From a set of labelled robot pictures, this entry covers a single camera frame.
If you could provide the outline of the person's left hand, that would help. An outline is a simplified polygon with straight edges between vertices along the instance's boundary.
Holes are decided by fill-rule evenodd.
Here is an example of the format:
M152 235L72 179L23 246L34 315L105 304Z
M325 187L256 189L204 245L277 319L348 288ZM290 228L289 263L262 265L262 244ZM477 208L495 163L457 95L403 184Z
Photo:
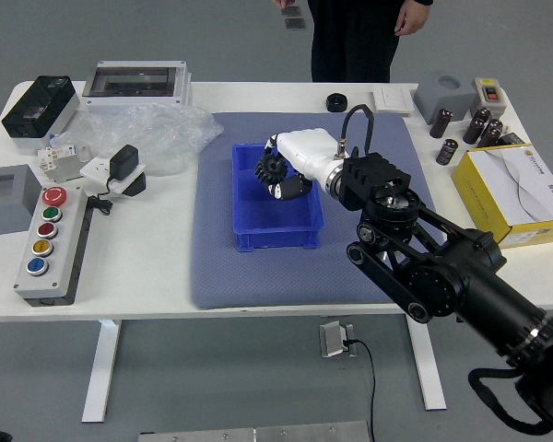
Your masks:
M431 6L431 1L405 0L399 9L394 35L407 36L422 29L429 18Z

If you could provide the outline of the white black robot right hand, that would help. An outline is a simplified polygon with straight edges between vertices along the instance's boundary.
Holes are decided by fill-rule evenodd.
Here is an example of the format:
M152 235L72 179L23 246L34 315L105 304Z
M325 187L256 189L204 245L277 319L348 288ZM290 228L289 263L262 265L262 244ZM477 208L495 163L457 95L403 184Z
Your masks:
M300 198L315 182L336 199L348 158L344 147L322 128L276 134L267 141L254 174L280 201Z

